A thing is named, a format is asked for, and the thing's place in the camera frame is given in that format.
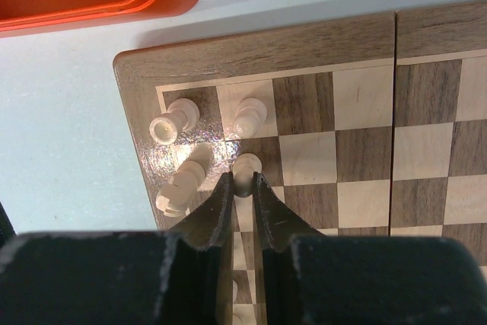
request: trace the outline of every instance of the chessboard square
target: chessboard square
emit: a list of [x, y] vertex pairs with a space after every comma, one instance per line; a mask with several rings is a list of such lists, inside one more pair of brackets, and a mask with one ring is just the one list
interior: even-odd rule
[[389, 224], [389, 180], [338, 183], [339, 228]]
[[487, 174], [487, 119], [455, 122], [449, 176], [481, 174]]
[[196, 126], [190, 131], [182, 132], [175, 141], [175, 145], [213, 142], [224, 139], [216, 87], [165, 91], [163, 95], [167, 108], [179, 98], [188, 98], [195, 102], [199, 108], [200, 117]]
[[390, 179], [392, 128], [336, 131], [339, 182]]
[[326, 236], [338, 236], [338, 228], [319, 228], [318, 231]]
[[487, 222], [487, 175], [448, 178], [444, 223], [482, 222]]
[[176, 166], [186, 160], [199, 163], [206, 172], [206, 178], [199, 190], [213, 190], [222, 173], [229, 171], [227, 146], [223, 141], [200, 142], [191, 145], [173, 145]]
[[397, 66], [395, 124], [453, 122], [462, 60]]
[[246, 198], [235, 196], [234, 201], [240, 232], [253, 231], [252, 196]]
[[336, 183], [285, 186], [286, 206], [313, 228], [338, 227]]
[[335, 129], [392, 126], [393, 66], [333, 73]]
[[487, 119], [487, 57], [464, 59], [458, 93], [457, 121]]
[[443, 225], [390, 228], [390, 236], [435, 236], [440, 237]]
[[234, 270], [247, 270], [242, 234], [234, 232]]
[[279, 135], [333, 131], [332, 73], [272, 81]]
[[234, 316], [238, 317], [242, 325], [256, 325], [256, 315], [253, 304], [234, 304]]
[[247, 269], [255, 269], [253, 264], [253, 232], [242, 232], [243, 254]]
[[237, 217], [237, 207], [235, 206], [235, 200], [234, 200], [234, 209], [231, 211], [231, 226], [232, 226], [232, 231], [238, 231], [240, 232], [240, 225], [238, 224], [238, 217]]
[[336, 183], [334, 132], [280, 136], [285, 186]]
[[389, 229], [387, 226], [378, 228], [339, 228], [338, 236], [387, 236]]
[[234, 132], [235, 112], [240, 102], [247, 98], [256, 98], [267, 107], [266, 121], [252, 138], [277, 136], [274, 90], [271, 79], [219, 85], [216, 90], [218, 102], [220, 103], [221, 124], [227, 140], [239, 138]]
[[284, 187], [283, 186], [273, 186], [272, 190], [274, 191], [274, 194], [281, 202], [285, 202], [285, 197], [284, 197]]
[[245, 139], [226, 142], [230, 165], [239, 155], [245, 153], [255, 154], [262, 162], [262, 172], [271, 186], [283, 186], [281, 149], [279, 137], [262, 137], [258, 139]]
[[446, 177], [394, 181], [391, 227], [442, 225], [447, 185]]
[[459, 241], [480, 266], [487, 265], [487, 224], [445, 225], [442, 236]]
[[399, 127], [394, 144], [394, 180], [447, 177], [453, 123]]
[[234, 281], [237, 283], [237, 299], [235, 304], [251, 304], [249, 277], [246, 270], [234, 270]]
[[252, 303], [257, 303], [257, 296], [256, 296], [256, 271], [255, 270], [247, 270], [247, 277], [249, 277], [249, 286], [250, 286], [250, 296], [252, 296]]

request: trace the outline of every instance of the white table surface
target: white table surface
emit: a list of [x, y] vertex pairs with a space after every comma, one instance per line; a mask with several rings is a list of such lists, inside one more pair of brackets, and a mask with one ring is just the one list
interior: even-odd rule
[[112, 61], [127, 49], [464, 0], [200, 0], [175, 18], [0, 39], [0, 202], [17, 232], [154, 229]]

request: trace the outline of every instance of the wooden chessboard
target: wooden chessboard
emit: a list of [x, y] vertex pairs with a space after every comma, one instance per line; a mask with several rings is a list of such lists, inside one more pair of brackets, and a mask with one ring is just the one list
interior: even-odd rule
[[[324, 234], [454, 237], [486, 271], [487, 3], [162, 46], [114, 65], [159, 228], [179, 221], [155, 196], [184, 160], [207, 171], [191, 211], [251, 152], [275, 194]], [[201, 119], [156, 145], [149, 123], [180, 97]], [[245, 97], [268, 109], [251, 139], [231, 128]], [[234, 313], [254, 323], [251, 198], [235, 212]]]

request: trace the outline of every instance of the dark wooden square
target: dark wooden square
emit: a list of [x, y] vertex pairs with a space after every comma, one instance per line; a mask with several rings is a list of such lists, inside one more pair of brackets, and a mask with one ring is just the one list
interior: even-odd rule
[[387, 226], [377, 228], [339, 228], [338, 236], [387, 236]]
[[445, 225], [441, 236], [458, 240], [480, 266], [487, 266], [487, 224]]
[[462, 60], [397, 66], [395, 125], [453, 122]]
[[253, 270], [253, 232], [241, 232], [243, 242], [243, 254], [247, 269]]
[[277, 78], [272, 85], [279, 135], [335, 129], [331, 72]]
[[263, 174], [271, 186], [283, 186], [281, 148], [279, 137], [262, 137], [226, 142], [230, 165], [239, 155], [255, 154], [262, 162]]
[[442, 225], [448, 178], [393, 182], [391, 227]]
[[234, 281], [237, 283], [236, 304], [251, 304], [252, 295], [250, 294], [249, 276], [246, 270], [234, 270]]
[[174, 143], [175, 145], [221, 141], [224, 139], [216, 87], [165, 91], [163, 96], [166, 108], [169, 108], [170, 104], [179, 98], [188, 98], [195, 102], [199, 108], [200, 118], [195, 128], [181, 133]]
[[448, 175], [458, 177], [481, 174], [487, 174], [487, 119], [456, 122]]
[[338, 227], [335, 183], [285, 186], [285, 204], [314, 228]]
[[336, 131], [339, 182], [390, 179], [392, 127]]

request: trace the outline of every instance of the fallen chess piece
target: fallen chess piece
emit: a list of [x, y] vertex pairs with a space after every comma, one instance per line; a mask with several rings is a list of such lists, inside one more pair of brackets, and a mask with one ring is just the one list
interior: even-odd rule
[[203, 167], [195, 161], [184, 161], [169, 183], [162, 186], [155, 200], [156, 207], [168, 217], [184, 215], [203, 180]]
[[254, 154], [242, 154], [234, 162], [232, 167], [235, 182], [235, 196], [240, 198], [252, 194], [253, 173], [262, 172], [262, 163]]
[[166, 113], [152, 120], [149, 132], [160, 145], [171, 145], [181, 132], [190, 131], [199, 121], [199, 108], [186, 98], [175, 100], [167, 108]]
[[266, 105], [256, 99], [247, 98], [240, 102], [235, 112], [234, 131], [242, 139], [254, 136], [267, 118]]
[[[237, 293], [238, 293], [238, 285], [235, 282], [235, 280], [234, 280], [233, 290], [234, 290], [233, 303], [235, 303], [235, 301], [237, 300]], [[231, 325], [242, 325], [242, 320], [236, 314], [233, 314]]]

